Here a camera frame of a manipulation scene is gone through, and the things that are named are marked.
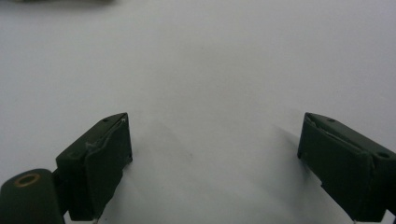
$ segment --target gray surface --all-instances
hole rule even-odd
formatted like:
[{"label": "gray surface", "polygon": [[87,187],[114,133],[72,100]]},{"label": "gray surface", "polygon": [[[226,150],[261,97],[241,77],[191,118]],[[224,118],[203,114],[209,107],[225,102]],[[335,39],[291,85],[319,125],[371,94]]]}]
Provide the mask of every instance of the gray surface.
[{"label": "gray surface", "polygon": [[395,24],[395,1],[0,1],[0,182],[125,111],[100,223],[352,223],[298,138],[310,111],[396,148]]}]

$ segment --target screw hole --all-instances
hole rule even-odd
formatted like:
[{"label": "screw hole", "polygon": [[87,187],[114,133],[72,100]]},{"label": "screw hole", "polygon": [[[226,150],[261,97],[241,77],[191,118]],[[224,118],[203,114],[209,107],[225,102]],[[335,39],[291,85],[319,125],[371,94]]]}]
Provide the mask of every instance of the screw hole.
[{"label": "screw hole", "polygon": [[35,183],[40,178],[39,174],[27,174],[18,178],[14,184],[18,188],[24,188]]},{"label": "screw hole", "polygon": [[385,152],[377,152],[376,155],[378,155],[382,158],[389,158],[389,155]]}]

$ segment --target black plastic part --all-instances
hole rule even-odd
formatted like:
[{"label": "black plastic part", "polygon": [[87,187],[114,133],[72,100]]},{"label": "black plastic part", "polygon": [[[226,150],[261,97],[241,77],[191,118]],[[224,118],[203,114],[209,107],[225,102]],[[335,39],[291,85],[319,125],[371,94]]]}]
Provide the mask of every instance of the black plastic part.
[{"label": "black plastic part", "polygon": [[298,157],[356,221],[379,222],[396,186],[396,154],[335,119],[306,113]]},{"label": "black plastic part", "polygon": [[102,119],[56,159],[58,169],[16,175],[1,188],[1,224],[64,224],[99,218],[132,161],[126,113]]},{"label": "black plastic part", "polygon": [[1,188],[0,223],[64,224],[52,173],[36,169],[9,179]]}]

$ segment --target dark object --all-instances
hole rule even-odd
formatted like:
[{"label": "dark object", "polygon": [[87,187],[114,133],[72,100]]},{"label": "dark object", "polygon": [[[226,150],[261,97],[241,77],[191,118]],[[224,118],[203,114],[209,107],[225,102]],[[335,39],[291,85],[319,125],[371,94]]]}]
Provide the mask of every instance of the dark object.
[{"label": "dark object", "polygon": [[102,119],[56,158],[51,173],[36,169],[14,176],[1,188],[0,223],[63,224],[99,218],[132,161],[126,113]]},{"label": "dark object", "polygon": [[396,154],[334,120],[306,113],[298,157],[356,221],[396,211]]}]

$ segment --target metal part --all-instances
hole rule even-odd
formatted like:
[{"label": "metal part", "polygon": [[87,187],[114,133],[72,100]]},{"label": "metal part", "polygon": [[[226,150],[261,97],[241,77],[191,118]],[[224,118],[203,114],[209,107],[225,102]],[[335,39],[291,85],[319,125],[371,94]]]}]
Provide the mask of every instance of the metal part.
[{"label": "metal part", "polygon": [[1,188],[0,223],[63,224],[99,218],[132,161],[126,113],[102,119],[56,158],[53,173],[35,169]]},{"label": "metal part", "polygon": [[298,157],[356,221],[395,214],[396,154],[335,119],[306,113]]}]

